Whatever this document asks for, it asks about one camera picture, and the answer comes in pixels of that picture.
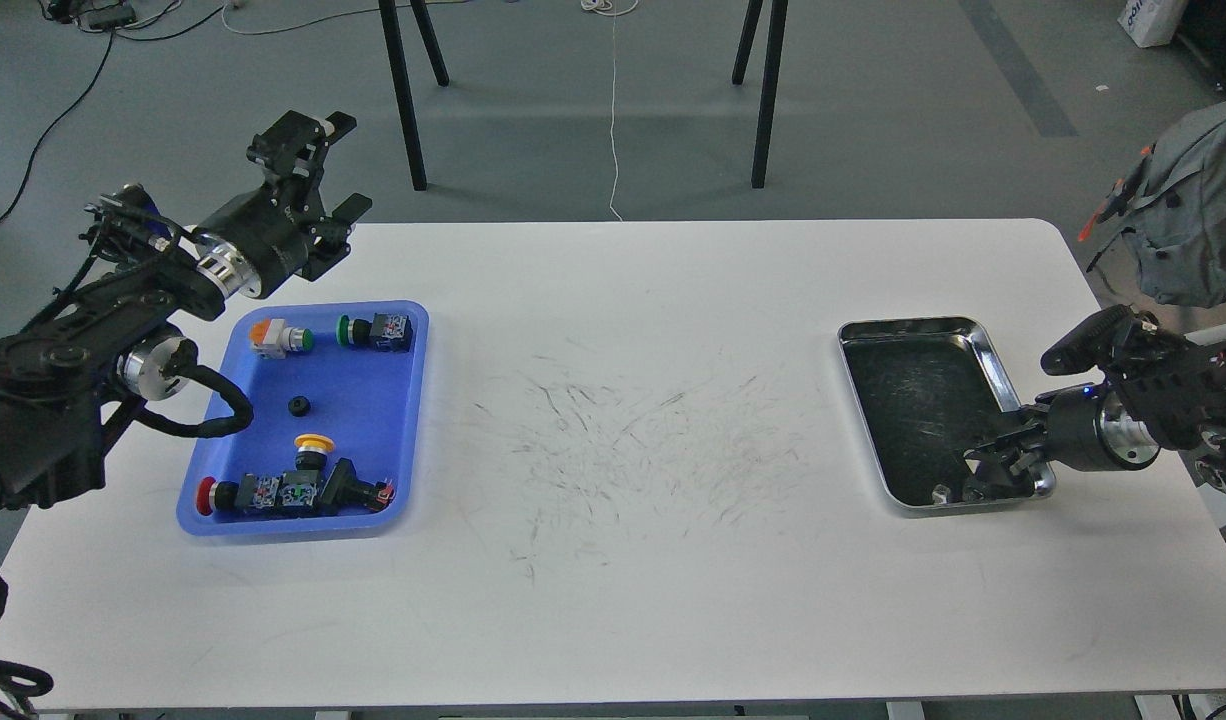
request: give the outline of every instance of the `white cable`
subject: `white cable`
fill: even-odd
[[[156,22],[156,20],[164,17],[164,15],[174,12],[174,10],[178,10],[180,6],[181,6],[181,0],[170,0],[170,2],[166,5],[164,9],[162,9],[158,13],[151,15],[150,18],[139,20],[139,22],[136,23],[130,23],[128,26],[124,26],[120,29],[142,29]]]
[[[582,9],[587,13],[604,15],[606,18],[615,18],[618,15],[630,13],[631,10],[639,9],[639,6],[640,0],[635,0],[626,10],[614,10],[613,0],[582,0]]]
[[[609,147],[613,150],[613,191],[609,193],[609,211],[618,218],[619,223],[625,223],[626,221],[622,218],[622,213],[618,213],[617,209],[613,206],[613,199],[617,197],[617,179],[622,173],[622,168],[617,163],[617,137],[613,137],[613,126],[617,124],[617,17],[618,13],[608,15],[613,18],[613,99],[609,101]]]

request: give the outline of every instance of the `metal tray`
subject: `metal tray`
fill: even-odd
[[[939,484],[959,491],[970,477],[964,451],[1003,429],[1000,412],[1019,407],[1000,356],[982,325],[967,318],[850,323],[840,329],[848,378],[866,421],[884,491],[907,510],[946,511],[1011,505],[1009,500],[940,502]]]

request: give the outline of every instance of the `blue tray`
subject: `blue tray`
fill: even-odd
[[[338,346],[338,318],[365,318],[375,313],[403,313],[413,329],[408,352],[379,352]],[[315,334],[315,346],[305,354],[262,359],[249,350],[248,329],[257,320],[283,318],[294,327]],[[256,534],[338,532],[376,527],[394,520],[408,500],[417,443],[417,404],[422,393],[422,363],[430,319],[411,301],[343,302],[337,305],[261,307],[235,323],[226,343],[221,373],[253,401],[253,424],[242,433],[196,442],[188,476],[178,496],[178,524],[192,536],[256,536]],[[291,397],[303,395],[311,412],[294,418]],[[216,395],[208,401],[207,418],[230,411]],[[385,510],[345,507],[324,518],[221,518],[196,511],[200,480],[238,480],[244,473],[281,473],[293,469],[293,438],[319,433],[333,438],[337,448],[329,466],[349,458],[363,482],[394,483],[395,497]]]

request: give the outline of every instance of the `scribble marks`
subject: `scribble marks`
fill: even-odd
[[[562,375],[563,381],[537,378]],[[776,520],[809,465],[799,421],[760,375],[663,389],[522,374],[504,462],[524,471],[535,511],[509,548],[537,583],[546,562],[571,556],[608,565],[611,543]],[[497,419],[493,407],[477,406]]]

